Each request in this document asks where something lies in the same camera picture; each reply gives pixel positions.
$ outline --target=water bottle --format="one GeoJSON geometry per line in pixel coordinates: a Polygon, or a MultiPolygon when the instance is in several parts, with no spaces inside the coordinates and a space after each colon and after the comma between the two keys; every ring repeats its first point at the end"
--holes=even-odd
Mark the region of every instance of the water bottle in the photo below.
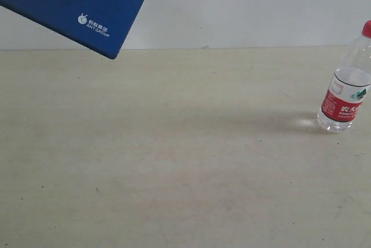
{"type": "Polygon", "coordinates": [[[318,112],[319,124],[329,132],[349,128],[371,87],[371,21],[348,48],[334,73],[318,112]]]}

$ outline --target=white logo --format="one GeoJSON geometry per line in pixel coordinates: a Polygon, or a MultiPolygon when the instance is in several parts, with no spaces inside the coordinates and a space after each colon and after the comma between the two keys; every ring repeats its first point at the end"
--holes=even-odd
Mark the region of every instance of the white logo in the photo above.
{"type": "Polygon", "coordinates": [[[87,28],[93,30],[94,32],[97,32],[107,38],[110,37],[110,34],[108,33],[108,28],[104,27],[103,25],[98,24],[92,19],[88,20],[87,14],[84,15],[83,13],[81,13],[81,15],[77,18],[77,20],[80,24],[85,25],[87,28]]]}
{"type": "Polygon", "coordinates": [[[77,18],[77,21],[79,21],[80,24],[84,25],[88,22],[88,18],[87,18],[88,15],[83,15],[83,13],[81,13],[81,15],[79,16],[79,18],[77,18]]]}

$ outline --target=water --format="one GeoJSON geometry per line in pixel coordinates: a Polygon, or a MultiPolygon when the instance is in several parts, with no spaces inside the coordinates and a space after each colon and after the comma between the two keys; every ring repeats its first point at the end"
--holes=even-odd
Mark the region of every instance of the water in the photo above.
{"type": "MultiPolygon", "coordinates": [[[[335,75],[344,83],[354,86],[366,86],[371,83],[371,75],[364,69],[355,66],[340,67],[335,71],[335,75]]],[[[320,108],[318,112],[318,123],[327,131],[338,133],[346,128],[349,128],[353,121],[334,121],[328,118],[320,108]]]]}

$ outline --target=bottle label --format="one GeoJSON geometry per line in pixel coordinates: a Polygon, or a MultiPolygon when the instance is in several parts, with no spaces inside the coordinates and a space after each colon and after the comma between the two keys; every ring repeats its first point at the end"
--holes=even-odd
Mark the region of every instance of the bottle label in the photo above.
{"type": "Polygon", "coordinates": [[[336,122],[353,121],[370,87],[349,85],[334,75],[321,110],[336,122]]]}

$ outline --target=red label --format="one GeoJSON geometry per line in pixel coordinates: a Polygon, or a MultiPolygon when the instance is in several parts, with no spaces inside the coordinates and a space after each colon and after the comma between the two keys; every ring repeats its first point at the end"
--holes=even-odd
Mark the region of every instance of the red label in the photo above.
{"type": "Polygon", "coordinates": [[[349,103],[344,100],[338,99],[329,90],[322,103],[322,112],[337,122],[350,122],[355,119],[358,112],[360,103],[349,103]]]}

